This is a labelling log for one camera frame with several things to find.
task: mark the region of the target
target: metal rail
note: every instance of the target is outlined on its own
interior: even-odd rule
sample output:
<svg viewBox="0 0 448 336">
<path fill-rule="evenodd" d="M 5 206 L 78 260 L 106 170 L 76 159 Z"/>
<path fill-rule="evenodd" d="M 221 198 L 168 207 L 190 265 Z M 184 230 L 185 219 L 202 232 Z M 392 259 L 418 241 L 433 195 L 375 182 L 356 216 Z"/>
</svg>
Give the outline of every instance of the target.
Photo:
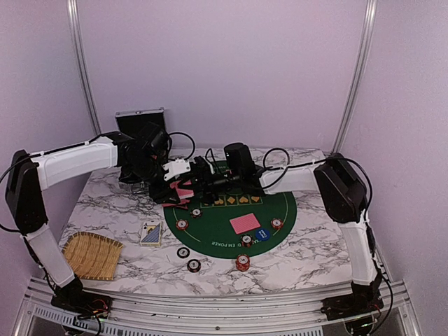
<svg viewBox="0 0 448 336">
<path fill-rule="evenodd" d="M 410 304 L 402 281 L 393 283 L 392 288 L 394 307 L 406 307 Z M 390 302 L 389 290 L 384 283 L 380 290 L 385 303 L 384 310 L 387 310 Z M 310 335 L 315 333 L 314 335 L 319 336 L 318 332 L 322 330 L 322 326 L 343 322 L 327 321 L 325 315 L 320 312 L 321 300 L 350 293 L 351 288 L 349 283 L 340 283 L 284 293 L 223 297 L 170 297 L 104 290 L 98 292 L 113 298 L 109 318 L 101 320 L 102 335 L 295 336 L 307 331 Z M 76 321 L 74 313 L 52 307 L 52 295 L 53 292 L 45 281 L 31 279 L 17 318 L 14 336 L 26 335 L 33 316 L 79 330 L 97 329 L 96 321 Z"/>
<path fill-rule="evenodd" d="M 359 86 L 361 84 L 361 79 L 365 71 L 365 65 L 367 64 L 368 60 L 376 12 L 377 0 L 367 0 L 363 33 L 361 34 L 361 42 L 358 51 L 358 60 L 356 61 L 355 73 L 353 74 L 349 96 L 345 104 L 344 115 L 342 116 L 339 131 L 332 148 L 332 153 L 341 151 L 342 145 L 344 144 L 345 136 L 347 135 L 347 131 L 349 129 L 350 120 L 355 109 Z"/>
<path fill-rule="evenodd" d="M 81 79 L 81 85 L 83 86 L 84 98 L 87 104 L 89 112 L 90 122 L 92 123 L 93 132 L 95 135 L 101 134 L 101 127 L 99 125 L 97 109 L 93 100 L 92 89 L 90 87 L 89 76 L 87 66 L 85 64 L 83 40 L 81 37 L 81 27 L 79 25 L 78 18 L 78 3 L 77 0 L 68 0 L 67 2 L 69 10 L 71 37 L 73 40 L 73 46 L 75 48 L 76 63 L 78 65 L 79 76 Z"/>
</svg>

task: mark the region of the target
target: poker table mat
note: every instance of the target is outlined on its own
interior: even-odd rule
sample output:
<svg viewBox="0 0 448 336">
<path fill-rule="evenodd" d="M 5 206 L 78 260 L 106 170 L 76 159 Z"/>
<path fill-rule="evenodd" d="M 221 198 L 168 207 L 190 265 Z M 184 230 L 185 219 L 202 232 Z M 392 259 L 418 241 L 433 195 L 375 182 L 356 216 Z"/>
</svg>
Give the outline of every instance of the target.
<svg viewBox="0 0 448 336">
<path fill-rule="evenodd" d="M 192 218 L 190 212 L 196 208 L 202 210 L 202 216 Z M 247 214 L 254 214 L 260 227 L 236 234 L 230 219 Z M 220 195 L 214 204 L 191 201 L 188 210 L 165 207 L 164 216 L 174 236 L 190 249 L 206 256 L 235 259 L 239 254 L 257 256 L 280 244 L 293 229 L 297 204 L 291 192 L 254 197 L 239 191 Z M 280 230 L 271 226 L 274 218 L 283 221 Z M 186 230 L 176 227 L 176 222 L 181 219 L 188 221 Z M 256 231 L 260 228 L 269 231 L 271 237 L 268 240 L 256 239 Z M 247 234 L 254 239 L 251 247 L 241 245 L 241 236 Z"/>
</svg>

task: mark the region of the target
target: white marble surface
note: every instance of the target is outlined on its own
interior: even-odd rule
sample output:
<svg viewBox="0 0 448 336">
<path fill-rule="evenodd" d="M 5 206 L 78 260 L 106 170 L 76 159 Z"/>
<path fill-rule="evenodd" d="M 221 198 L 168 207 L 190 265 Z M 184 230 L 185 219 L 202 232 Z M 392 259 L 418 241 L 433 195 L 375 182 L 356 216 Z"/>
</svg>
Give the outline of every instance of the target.
<svg viewBox="0 0 448 336">
<path fill-rule="evenodd" d="M 251 150 L 260 164 L 266 150 Z M 323 158 L 320 150 L 288 150 L 293 163 Z M 173 150 L 175 155 L 187 153 Z M 205 150 L 198 149 L 196 155 Z M 215 150 L 217 159 L 223 152 Z M 269 165 L 286 163 L 284 154 L 269 155 Z M 313 191 L 294 192 L 297 219 L 288 237 L 277 247 L 251 258 L 251 268 L 240 272 L 235 262 L 212 258 L 190 250 L 188 259 L 176 251 L 182 243 L 171 233 L 162 206 L 147 195 L 132 195 L 118 183 L 119 169 L 92 173 L 64 229 L 60 246 L 78 231 L 94 232 L 124 244 L 113 281 L 83 281 L 88 288 L 158 295 L 232 295 L 289 291 L 351 279 L 351 267 L 337 224 L 327 216 L 320 195 Z M 163 222 L 162 246 L 139 245 L 144 222 Z M 201 261 L 199 273 L 190 273 L 186 261 Z"/>
</svg>

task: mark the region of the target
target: woven tray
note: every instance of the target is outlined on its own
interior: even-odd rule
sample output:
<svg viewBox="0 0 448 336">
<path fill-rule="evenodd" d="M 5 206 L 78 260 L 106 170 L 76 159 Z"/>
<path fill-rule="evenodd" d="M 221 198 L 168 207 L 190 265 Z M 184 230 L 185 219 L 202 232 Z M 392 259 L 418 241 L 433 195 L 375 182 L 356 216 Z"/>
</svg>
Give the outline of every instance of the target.
<svg viewBox="0 0 448 336">
<path fill-rule="evenodd" d="M 62 252 L 81 279 L 112 281 L 123 244 L 91 232 L 77 232 Z"/>
</svg>

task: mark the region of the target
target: purple wall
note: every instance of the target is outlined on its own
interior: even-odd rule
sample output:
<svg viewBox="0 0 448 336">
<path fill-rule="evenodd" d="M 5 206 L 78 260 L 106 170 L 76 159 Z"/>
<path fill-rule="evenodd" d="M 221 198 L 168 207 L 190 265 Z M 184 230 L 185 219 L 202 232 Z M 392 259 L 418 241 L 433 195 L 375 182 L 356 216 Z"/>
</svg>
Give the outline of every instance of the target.
<svg viewBox="0 0 448 336">
<path fill-rule="evenodd" d="M 342 150 L 372 178 L 372 225 L 423 335 L 448 335 L 447 18 L 442 1 L 379 2 Z"/>
<path fill-rule="evenodd" d="M 117 111 L 170 109 L 199 144 L 330 150 L 365 1 L 79 1 L 103 130 Z"/>
<path fill-rule="evenodd" d="M 67 2 L 0 1 L 0 171 L 13 153 L 51 149 L 92 136 L 71 45 Z M 85 177 L 44 193 L 59 236 Z M 0 223 L 13 228 L 0 188 Z M 0 335 L 10 335 L 36 267 L 17 234 L 0 231 Z"/>
</svg>

